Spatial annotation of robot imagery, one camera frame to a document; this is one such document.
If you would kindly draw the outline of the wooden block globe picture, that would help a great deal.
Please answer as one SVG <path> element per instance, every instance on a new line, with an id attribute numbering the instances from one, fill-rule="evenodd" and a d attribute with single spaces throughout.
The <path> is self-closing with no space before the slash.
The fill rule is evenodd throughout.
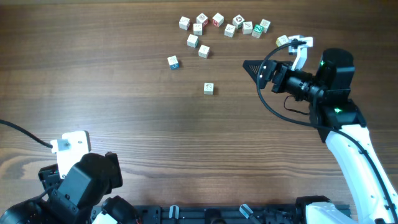
<path id="1" fill-rule="evenodd" d="M 204 83 L 203 91 L 205 95 L 213 95 L 214 94 L 214 84 L 213 83 Z"/>

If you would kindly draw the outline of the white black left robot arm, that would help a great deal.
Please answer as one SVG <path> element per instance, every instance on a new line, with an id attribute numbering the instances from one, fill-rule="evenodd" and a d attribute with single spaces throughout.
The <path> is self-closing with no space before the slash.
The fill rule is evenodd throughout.
<path id="1" fill-rule="evenodd" d="M 85 154 L 63 180 L 55 180 L 44 167 L 39 177 L 45 191 L 13 205 L 1 216 L 1 223 L 142 223 L 139 212 L 119 196 L 108 198 L 94 214 L 104 195 L 123 185 L 118 156 Z"/>

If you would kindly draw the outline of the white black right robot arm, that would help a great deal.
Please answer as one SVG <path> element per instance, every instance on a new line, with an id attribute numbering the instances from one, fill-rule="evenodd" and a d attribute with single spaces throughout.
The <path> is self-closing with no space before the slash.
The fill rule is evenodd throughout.
<path id="1" fill-rule="evenodd" d="M 364 116 L 349 98 L 353 56 L 343 49 L 326 49 L 314 75 L 272 56 L 270 52 L 263 60 L 243 62 L 262 104 L 284 121 L 318 131 L 343 172 L 359 223 L 397 223 L 397 192 L 377 158 Z M 274 93 L 288 93 L 297 101 L 308 102 L 310 120 L 288 118 L 271 108 L 262 95 L 268 83 L 273 84 Z"/>

